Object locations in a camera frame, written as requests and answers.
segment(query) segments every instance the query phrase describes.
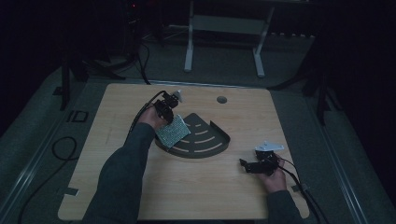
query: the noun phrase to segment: black cable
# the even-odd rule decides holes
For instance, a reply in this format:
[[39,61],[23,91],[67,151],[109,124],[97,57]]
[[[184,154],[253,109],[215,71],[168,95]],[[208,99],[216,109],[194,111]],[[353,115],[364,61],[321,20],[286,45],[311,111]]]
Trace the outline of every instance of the black cable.
[[314,205],[312,204],[312,202],[309,200],[309,198],[306,196],[305,191],[303,189],[303,186],[300,184],[300,181],[298,181],[297,177],[295,176],[295,174],[293,174],[292,172],[286,170],[285,168],[281,167],[281,166],[277,166],[279,169],[283,170],[284,172],[288,173],[291,178],[293,178],[294,182],[296,183],[298,189],[300,190],[301,194],[303,195],[303,197],[306,200],[306,203],[309,207],[309,209],[312,211],[312,213],[314,213],[315,218],[317,219],[318,224],[320,224],[320,218],[318,215],[317,210],[315,209]]
[[[64,139],[71,139],[72,141],[73,141],[73,144],[74,144],[74,146],[73,146],[73,149],[72,149],[72,152],[69,154],[69,156],[67,157],[67,158],[62,158],[62,157],[60,157],[57,153],[56,153],[56,151],[55,151],[55,146],[60,142],[60,141],[62,141],[62,140],[64,140]],[[35,189],[35,191],[29,196],[29,198],[26,200],[26,202],[23,204],[23,206],[22,206],[22,208],[21,208],[21,211],[20,211],[20,214],[19,214],[19,216],[18,216],[18,223],[19,224],[22,224],[22,217],[23,217],[23,213],[24,213],[24,210],[26,209],[26,207],[27,207],[27,205],[29,204],[29,202],[35,197],[35,195],[56,175],[56,174],[58,174],[58,172],[59,171],[61,171],[63,168],[64,168],[64,166],[69,162],[69,161],[75,161],[75,160],[78,160],[78,157],[75,157],[75,158],[72,158],[73,157],[73,155],[75,154],[75,152],[76,152],[76,149],[77,149],[77,141],[76,141],[76,139],[75,138],[73,138],[73,137],[70,137],[70,136],[66,136],[66,137],[63,137],[63,138],[60,138],[60,139],[58,139],[58,140],[56,140],[53,144],[52,144],[52,154],[58,159],[58,160],[61,160],[61,161],[64,161],[63,163],[62,163],[62,165],[58,168],[58,169],[56,169],[56,171],[55,172],[53,172],[43,183],[41,183],[41,185],[40,186],[38,186],[38,188],[37,189]]]
[[143,107],[139,110],[139,112],[137,113],[137,115],[134,117],[134,121],[132,122],[131,128],[129,129],[128,135],[126,136],[124,145],[126,143],[126,140],[128,139],[129,135],[131,134],[131,132],[134,130],[134,126],[136,125],[137,121],[140,119],[140,117],[142,116],[142,114],[149,108],[151,108],[151,106],[149,106],[152,101],[157,98],[161,93],[165,93],[166,91],[159,91],[157,94],[155,94],[147,103],[145,103],[143,105]]
[[323,216],[324,220],[326,223],[329,223],[329,220],[326,218],[326,216],[324,215],[324,212],[321,210],[320,206],[318,205],[317,201],[314,199],[314,197],[312,196],[312,194],[308,191],[308,189],[305,190],[306,194],[308,195],[308,197],[312,200],[312,202],[314,202],[314,204],[317,206],[320,214]]
[[146,48],[147,52],[148,52],[148,56],[145,60],[144,63],[142,63],[142,59],[140,58],[140,54],[137,53],[137,60],[139,61],[139,65],[140,65],[140,70],[137,69],[140,74],[142,75],[143,80],[146,82],[146,84],[151,85],[151,83],[149,82],[147,76],[146,76],[146,67],[148,65],[148,61],[149,61],[149,47],[146,46],[145,44],[142,43],[142,46]]
[[134,63],[134,60],[135,60],[134,56],[125,55],[124,57],[125,57],[125,61],[120,62],[120,63],[111,64],[111,65],[108,65],[108,66],[105,66],[105,67],[110,69],[110,70],[112,70],[112,71],[115,71],[115,70],[124,68],[124,67],[126,67],[127,65],[129,65],[131,63]]
[[[281,159],[282,161],[286,161],[286,162],[288,162],[290,165],[292,165],[292,166],[294,167],[294,169],[296,170],[296,172],[297,172],[298,179],[300,179],[300,175],[298,174],[298,170],[297,170],[296,166],[295,166],[291,161],[285,160],[285,159],[283,159],[283,158],[280,158],[280,159]],[[326,216],[324,215],[323,210],[320,208],[319,204],[318,204],[317,201],[314,199],[314,197],[312,196],[312,194],[308,191],[308,189],[306,189],[304,192],[306,192],[306,195],[310,198],[310,200],[312,200],[312,202],[314,202],[314,204],[315,204],[315,206],[318,208],[320,214],[323,216],[323,219],[325,219],[325,222],[326,222],[326,223],[329,223],[329,220],[328,220],[328,219],[326,218]]]

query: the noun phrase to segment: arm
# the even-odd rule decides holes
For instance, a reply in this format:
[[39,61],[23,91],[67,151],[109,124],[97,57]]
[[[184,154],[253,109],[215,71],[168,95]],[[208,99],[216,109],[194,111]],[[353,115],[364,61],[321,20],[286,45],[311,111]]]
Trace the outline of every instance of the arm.
[[136,223],[149,147],[165,121],[149,108],[123,147],[108,158],[83,223]]
[[283,171],[277,168],[274,174],[267,176],[259,174],[257,177],[264,184],[267,195],[268,223],[270,224],[302,224],[303,219],[294,200],[286,188],[286,177]]

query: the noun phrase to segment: wooden table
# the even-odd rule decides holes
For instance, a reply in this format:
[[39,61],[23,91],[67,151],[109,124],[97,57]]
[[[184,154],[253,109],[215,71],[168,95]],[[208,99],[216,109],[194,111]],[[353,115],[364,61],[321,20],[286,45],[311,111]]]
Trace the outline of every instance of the wooden table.
[[[254,148],[264,141],[282,144],[277,153],[292,161],[289,148],[267,90],[110,84],[99,106],[69,188],[76,196],[64,195],[59,218],[82,219],[96,191],[98,176],[107,158],[121,147],[130,125],[144,103],[158,91],[181,90],[184,103],[174,109],[185,118],[196,113],[214,121],[231,137],[229,147],[205,159],[183,159],[151,144],[144,176],[139,219],[260,219],[268,216],[262,184],[246,174],[239,159],[256,161]],[[219,96],[226,104],[217,102]],[[291,165],[285,168],[294,172]],[[308,217],[305,200],[288,189],[302,217]]]

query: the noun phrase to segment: wire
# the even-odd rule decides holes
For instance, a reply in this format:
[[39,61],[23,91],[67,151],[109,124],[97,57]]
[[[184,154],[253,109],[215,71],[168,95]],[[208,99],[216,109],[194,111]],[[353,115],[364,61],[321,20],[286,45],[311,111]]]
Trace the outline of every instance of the wire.
[[318,224],[320,224],[320,218],[319,218],[318,212],[317,212],[317,210],[315,209],[314,205],[313,205],[313,204],[311,203],[311,201],[309,200],[309,198],[306,196],[305,191],[304,191],[304,189],[303,189],[303,186],[301,185],[300,181],[298,181],[298,179],[297,179],[297,177],[295,176],[295,174],[293,174],[292,172],[288,171],[287,169],[285,169],[285,168],[283,168],[283,167],[281,167],[281,166],[279,166],[279,165],[278,165],[277,167],[278,167],[279,169],[283,170],[284,172],[288,173],[288,174],[291,176],[291,178],[293,178],[293,180],[294,180],[294,182],[296,183],[298,189],[300,190],[301,194],[302,194],[303,197],[305,198],[306,203],[307,203],[309,209],[312,211],[312,213],[314,213],[314,216],[315,216],[315,218],[317,219]]
[[128,54],[128,55],[124,55],[123,57],[125,58],[125,60],[123,62],[108,65],[108,66],[106,66],[106,68],[108,68],[112,71],[116,71],[118,69],[124,68],[128,64],[132,64],[132,65],[128,66],[128,68],[134,66],[135,57],[133,55]]
[[[69,156],[67,157],[67,158],[62,158],[62,157],[60,157],[57,153],[56,153],[56,150],[55,150],[55,147],[56,147],[56,145],[60,142],[60,141],[62,141],[62,140],[64,140],[64,139],[70,139],[70,140],[72,140],[72,142],[73,142],[73,148],[72,148],[72,152],[69,154]],[[37,189],[35,189],[35,191],[29,196],[29,198],[26,200],[26,202],[23,204],[23,206],[22,206],[22,208],[21,208],[21,211],[20,211],[20,214],[19,214],[19,216],[18,216],[18,223],[19,224],[22,224],[22,218],[23,218],[23,214],[24,214],[24,210],[26,209],[26,207],[27,207],[27,205],[29,204],[29,202],[35,197],[35,195],[56,175],[56,174],[58,174],[58,172],[59,171],[61,171],[63,168],[64,168],[64,166],[69,162],[69,161],[75,161],[75,160],[78,160],[78,157],[75,157],[75,158],[72,158],[73,157],[73,155],[75,154],[75,152],[76,152],[76,149],[77,149],[77,141],[76,141],[76,139],[75,138],[73,138],[73,137],[70,137],[70,136],[66,136],[66,137],[63,137],[63,138],[60,138],[60,139],[58,139],[58,140],[56,140],[53,144],[52,144],[52,154],[54,155],[54,157],[56,157],[58,160],[61,160],[61,161],[64,161],[63,163],[62,163],[62,165],[58,168],[58,169],[56,169],[56,171],[55,172],[53,172],[43,183],[41,183],[41,185],[40,186],[38,186],[38,188]]]
[[134,117],[134,121],[132,122],[131,128],[129,129],[128,135],[126,136],[124,145],[126,143],[126,140],[128,139],[129,135],[131,134],[131,132],[134,130],[134,126],[136,126],[137,121],[140,119],[140,117],[142,116],[142,114],[149,108],[153,107],[153,105],[150,105],[152,103],[152,101],[157,98],[161,93],[165,93],[166,91],[159,91],[157,94],[155,94],[147,103],[145,103],[143,105],[143,107],[139,110],[139,112],[137,113],[137,115]]
[[[291,165],[294,167],[294,169],[296,170],[297,175],[299,175],[296,166],[295,166],[292,162],[290,162],[290,161],[288,161],[288,160],[285,160],[285,159],[283,159],[283,158],[280,158],[280,159],[281,159],[282,161],[286,161],[286,162],[288,162],[289,164],[291,164]],[[305,198],[305,200],[306,200],[306,202],[307,202],[307,204],[308,204],[308,207],[309,207],[309,208],[312,210],[312,212],[314,213],[314,216],[316,217],[318,223],[320,223],[320,219],[319,219],[319,217],[318,217],[318,212],[315,210],[314,205],[312,204],[312,202],[314,202],[315,206],[318,208],[318,210],[319,210],[320,214],[323,216],[323,219],[325,220],[325,222],[326,222],[326,223],[329,223],[329,220],[328,220],[328,219],[326,218],[326,216],[324,215],[324,212],[322,211],[322,209],[321,209],[320,206],[318,205],[317,201],[315,201],[314,197],[313,197],[312,194],[308,191],[308,189],[303,189],[303,186],[301,185],[299,179],[297,179],[297,177],[296,177],[292,172],[286,170],[285,168],[283,168],[283,167],[281,167],[281,166],[279,166],[279,165],[278,165],[277,167],[279,167],[281,170],[283,170],[283,171],[285,171],[286,173],[288,173],[288,174],[291,176],[291,178],[293,178],[293,180],[294,180],[294,182],[296,183],[297,187],[299,188],[300,192],[303,194],[303,197]]]
[[140,55],[137,54],[137,60],[139,61],[139,65],[140,65],[140,70],[136,67],[137,71],[140,72],[140,74],[142,75],[143,80],[145,80],[146,84],[151,85],[151,83],[149,82],[147,76],[146,76],[146,67],[148,65],[148,61],[149,61],[149,47],[146,46],[145,44],[142,43],[142,46],[146,48],[146,50],[148,51],[148,57],[146,58],[145,62],[142,63],[142,60],[140,58]]
[[[178,31],[178,32],[169,32],[168,34],[170,34],[170,35],[165,36],[165,37],[163,38],[163,40],[170,39],[170,38],[172,38],[172,37],[174,37],[174,36],[177,36],[177,35],[186,34],[188,31],[189,31],[189,28],[185,28],[185,29],[183,29],[182,31]],[[152,36],[152,34],[145,35],[142,39],[145,40],[145,41],[148,41],[148,42],[156,41],[156,40],[149,39],[150,36]]]

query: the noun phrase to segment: gray sweater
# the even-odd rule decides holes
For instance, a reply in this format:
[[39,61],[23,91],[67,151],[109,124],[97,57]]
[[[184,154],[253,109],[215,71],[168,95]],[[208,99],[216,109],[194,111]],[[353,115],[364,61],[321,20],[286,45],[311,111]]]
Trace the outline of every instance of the gray sweater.
[[[149,147],[155,132],[137,123],[124,147],[108,158],[99,176],[97,191],[82,223],[136,223],[142,194],[142,180]],[[288,191],[268,195],[269,223],[303,223]]]

